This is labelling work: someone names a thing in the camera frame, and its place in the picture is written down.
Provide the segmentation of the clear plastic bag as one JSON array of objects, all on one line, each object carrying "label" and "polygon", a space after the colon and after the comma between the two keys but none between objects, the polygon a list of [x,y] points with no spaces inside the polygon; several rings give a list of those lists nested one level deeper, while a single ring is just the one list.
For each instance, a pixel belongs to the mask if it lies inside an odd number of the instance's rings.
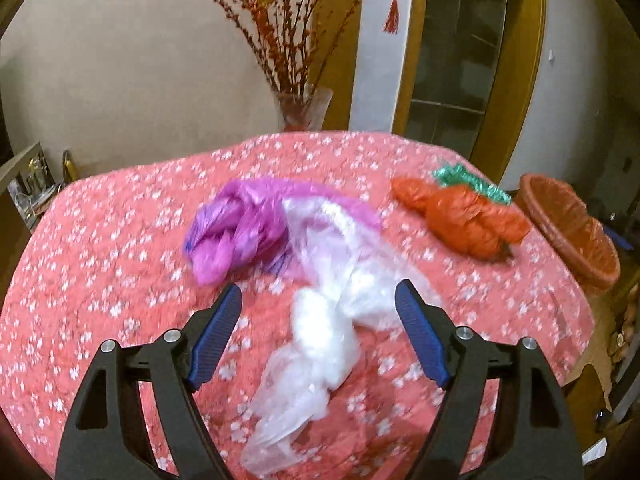
[{"label": "clear plastic bag", "polygon": [[423,299],[442,300],[428,279],[382,239],[327,198],[287,198],[288,249],[304,287],[294,292],[292,340],[270,356],[252,401],[258,417],[241,464],[264,478],[300,463],[293,442],[328,412],[330,395],[360,358],[359,326],[397,330],[395,289],[408,278]]}]

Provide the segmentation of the orange woven trash basket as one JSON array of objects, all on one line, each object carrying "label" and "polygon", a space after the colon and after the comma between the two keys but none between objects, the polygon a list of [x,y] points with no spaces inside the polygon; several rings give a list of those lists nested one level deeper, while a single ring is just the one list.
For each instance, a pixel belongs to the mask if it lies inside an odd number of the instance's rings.
[{"label": "orange woven trash basket", "polygon": [[620,258],[602,223],[574,188],[543,174],[523,174],[514,202],[587,295],[601,296],[620,278]]}]

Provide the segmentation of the pink floral tablecloth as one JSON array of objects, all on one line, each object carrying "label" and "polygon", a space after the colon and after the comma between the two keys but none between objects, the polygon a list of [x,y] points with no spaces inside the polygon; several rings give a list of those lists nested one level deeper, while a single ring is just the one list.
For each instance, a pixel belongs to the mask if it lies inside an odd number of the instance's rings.
[{"label": "pink floral tablecloth", "polygon": [[[369,203],[384,237],[417,266],[458,325],[489,340],[532,336],[559,382],[588,346],[582,289],[532,229],[506,264],[458,256],[390,196],[390,178],[423,180],[462,158],[385,133],[258,136],[213,153],[137,166],[66,188],[30,239],[1,313],[1,408],[53,474],[74,396],[99,344],[152,342],[218,295],[198,287],[182,244],[198,207],[234,178],[321,182]],[[195,396],[237,479],[256,419],[248,407],[271,352],[291,338],[297,284],[250,271],[234,278],[243,310],[214,380]],[[442,391],[422,374],[402,330],[358,330],[361,359],[326,418],[295,441],[302,461],[276,479],[401,479],[432,426]]]}]

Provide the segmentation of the orange plastic bag knotted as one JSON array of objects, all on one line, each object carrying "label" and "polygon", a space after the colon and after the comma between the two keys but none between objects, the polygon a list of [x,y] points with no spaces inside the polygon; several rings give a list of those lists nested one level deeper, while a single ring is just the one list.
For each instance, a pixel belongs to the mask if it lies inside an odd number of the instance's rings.
[{"label": "orange plastic bag knotted", "polygon": [[505,259],[530,230],[522,213],[478,194],[465,184],[439,186],[413,177],[394,177],[392,192],[401,205],[420,214],[449,249],[480,261]]}]

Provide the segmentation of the purple plastic bag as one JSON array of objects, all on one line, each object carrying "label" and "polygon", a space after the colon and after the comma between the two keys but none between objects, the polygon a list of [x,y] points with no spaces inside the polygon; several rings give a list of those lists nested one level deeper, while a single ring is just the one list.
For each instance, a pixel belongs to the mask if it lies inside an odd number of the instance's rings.
[{"label": "purple plastic bag", "polygon": [[321,198],[341,206],[360,226],[382,230],[367,203],[312,181],[281,178],[234,179],[198,208],[183,252],[195,281],[218,286],[255,264],[279,271],[288,258],[288,222],[283,202]]}]

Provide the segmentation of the clutter on cabinet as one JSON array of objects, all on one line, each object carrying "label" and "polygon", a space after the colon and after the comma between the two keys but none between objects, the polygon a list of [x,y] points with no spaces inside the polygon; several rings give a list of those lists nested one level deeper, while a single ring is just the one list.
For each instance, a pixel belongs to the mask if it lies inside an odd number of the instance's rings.
[{"label": "clutter on cabinet", "polygon": [[62,154],[62,180],[55,180],[39,142],[20,151],[1,166],[1,191],[9,193],[30,232],[35,231],[58,193],[79,179],[72,153],[65,150]]}]

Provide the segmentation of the green foil wrapper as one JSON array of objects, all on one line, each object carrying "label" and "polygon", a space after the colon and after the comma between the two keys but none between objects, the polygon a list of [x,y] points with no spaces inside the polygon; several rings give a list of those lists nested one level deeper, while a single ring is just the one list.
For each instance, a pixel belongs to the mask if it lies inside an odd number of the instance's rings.
[{"label": "green foil wrapper", "polygon": [[433,178],[440,186],[449,188],[454,185],[466,185],[472,191],[477,192],[481,196],[488,198],[492,202],[504,206],[512,204],[511,197],[504,192],[498,185],[493,184],[489,180],[473,174],[461,162],[455,165],[443,164],[440,168],[432,172]]}]

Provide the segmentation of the glass vase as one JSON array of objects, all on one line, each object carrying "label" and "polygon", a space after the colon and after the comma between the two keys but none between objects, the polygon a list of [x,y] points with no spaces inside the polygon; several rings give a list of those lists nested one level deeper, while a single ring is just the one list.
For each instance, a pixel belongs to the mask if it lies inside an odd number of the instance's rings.
[{"label": "glass vase", "polygon": [[306,84],[302,94],[275,93],[277,122],[280,132],[318,132],[333,98],[328,88],[312,88]]}]

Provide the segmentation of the wooden framed glass door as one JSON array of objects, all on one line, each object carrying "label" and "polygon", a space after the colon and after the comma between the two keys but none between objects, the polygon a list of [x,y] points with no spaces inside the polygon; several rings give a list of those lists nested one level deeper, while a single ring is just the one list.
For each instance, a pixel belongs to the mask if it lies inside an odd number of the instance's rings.
[{"label": "wooden framed glass door", "polygon": [[392,130],[506,173],[538,73],[546,0],[411,0]]}]

